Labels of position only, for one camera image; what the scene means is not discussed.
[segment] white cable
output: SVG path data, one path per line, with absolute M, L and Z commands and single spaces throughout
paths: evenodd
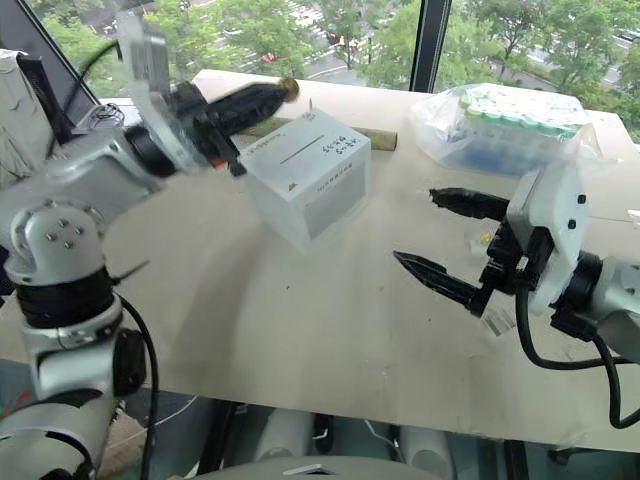
M 395 452 L 398 454 L 398 458 L 400 459 L 400 461 L 402 463 L 405 463 L 404 456 L 402 455 L 402 451 L 400 450 L 399 447 L 396 447 L 394 445 L 394 443 L 391 440 L 389 440 L 387 437 L 384 437 L 384 436 L 380 435 L 379 433 L 376 433 L 376 431 L 373 428 L 373 425 L 371 425 L 371 422 L 369 420 L 365 419 L 364 423 L 366 423 L 367 427 L 369 427 L 369 431 L 371 432 L 371 435 L 376 437 L 378 440 L 382 440 L 384 443 L 386 443 L 391 448 L 393 448 L 395 450 Z
M 169 416 L 168 416 L 168 417 L 166 417 L 166 418 L 163 418 L 162 420 L 158 420 L 158 421 L 156 422 L 156 427 L 157 427 L 157 426 L 159 426 L 159 425 L 162 425 L 163 423 L 166 423 L 166 422 L 168 422 L 169 420 L 171 420 L 172 418 L 177 417 L 178 415 L 180 415 L 180 414 L 181 414 L 182 412 L 184 412 L 187 408 L 189 408 L 189 407 L 191 406 L 191 404 L 192 404 L 193 402 L 195 402 L 195 401 L 196 401 L 196 399 L 197 399 L 197 398 L 198 398 L 198 396 L 197 396 L 197 395 L 194 395 L 194 396 L 193 396 L 193 397 L 191 397 L 191 399 L 187 402 L 187 404 L 186 404 L 184 407 L 182 407 L 180 410 L 178 410 L 177 412 L 172 413 L 171 415 L 169 415 Z M 111 450 L 112 448 L 116 448 L 116 447 L 119 447 L 120 445 L 122 445 L 122 444 L 124 444 L 124 443 L 130 442 L 130 441 L 131 441 L 131 440 L 133 440 L 134 438 L 137 438 L 137 437 L 139 437 L 140 435 L 142 435 L 142 434 L 144 434 L 144 433 L 147 433 L 147 430 L 148 430 L 148 429 L 149 429 L 149 427 L 146 427 L 146 428 L 144 428 L 144 429 L 140 430 L 138 433 L 134 433 L 134 434 L 133 434 L 133 435 L 131 435 L 130 437 L 125 438 L 124 440 L 120 440 L 119 442 L 116 442 L 116 443 L 114 443 L 113 445 L 109 445 L 109 446 L 106 448 L 106 450 L 105 450 L 105 451 L 109 451 L 109 450 Z

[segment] window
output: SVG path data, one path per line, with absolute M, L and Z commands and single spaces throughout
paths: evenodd
M 616 112 L 640 143 L 640 4 L 452 0 L 435 91 L 494 82 Z
M 173 81 L 202 69 L 408 89 L 420 0 L 26 0 L 71 63 L 117 35 L 116 10 L 168 37 Z M 114 58 L 88 80 L 126 97 Z

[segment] black wire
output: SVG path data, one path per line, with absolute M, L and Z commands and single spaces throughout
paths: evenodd
M 147 480 L 149 478 L 149 471 L 151 468 L 151 457 L 153 455 L 153 448 L 156 436 L 156 423 L 158 421 L 158 396 L 160 389 L 160 379 L 158 376 L 158 357 L 156 355 L 156 349 L 153 346 L 153 340 L 147 325 L 142 320 L 142 316 L 131 305 L 126 298 L 121 295 L 120 301 L 122 307 L 129 312 L 129 315 L 136 322 L 144 342 L 147 344 L 147 350 L 149 352 L 149 363 L 151 364 L 151 401 L 149 405 L 149 419 L 147 421 L 147 439 L 144 442 L 144 451 L 142 453 L 142 467 L 140 469 L 140 479 Z
M 628 428 L 640 421 L 640 408 L 624 419 L 620 418 L 620 408 L 622 404 L 622 394 L 620 392 L 620 378 L 618 377 L 618 369 L 614 363 L 609 347 L 600 335 L 593 338 L 602 361 L 607 371 L 607 379 L 609 380 L 609 421 L 613 428 Z
M 592 360 L 581 360 L 578 362 L 558 362 L 555 360 L 547 360 L 542 358 L 536 352 L 531 339 L 531 330 L 529 328 L 529 290 L 526 287 L 516 289 L 516 324 L 518 325 L 518 336 L 520 337 L 520 345 L 525 355 L 531 363 L 541 368 L 549 370 L 584 370 L 586 368 L 595 368 L 605 366 L 605 360 L 594 358 Z M 633 363 L 625 358 L 611 358 L 614 364 Z
M 102 57 L 104 57 L 107 53 L 109 53 L 111 50 L 113 50 L 117 46 L 118 46 L 118 42 L 115 42 L 115 41 L 109 42 L 107 45 L 105 45 L 96 53 L 94 53 L 93 56 L 87 61 L 87 63 L 84 64 L 84 66 L 82 67 L 82 70 L 80 71 L 79 77 L 76 78 L 76 81 L 71 87 L 71 90 L 67 95 L 67 99 L 65 100 L 64 105 L 62 107 L 62 113 L 64 115 L 69 113 L 69 109 L 71 108 L 71 105 L 73 105 L 73 102 L 76 99 L 78 92 L 80 91 L 80 87 L 82 86 L 82 82 L 84 81 L 86 76 L 89 74 L 89 71 L 98 62 L 98 60 L 100 60 Z M 55 146 L 55 142 L 56 142 L 56 136 L 54 133 L 52 133 L 51 138 L 49 140 L 49 145 L 47 146 L 47 158 L 49 158 L 53 153 L 53 147 Z

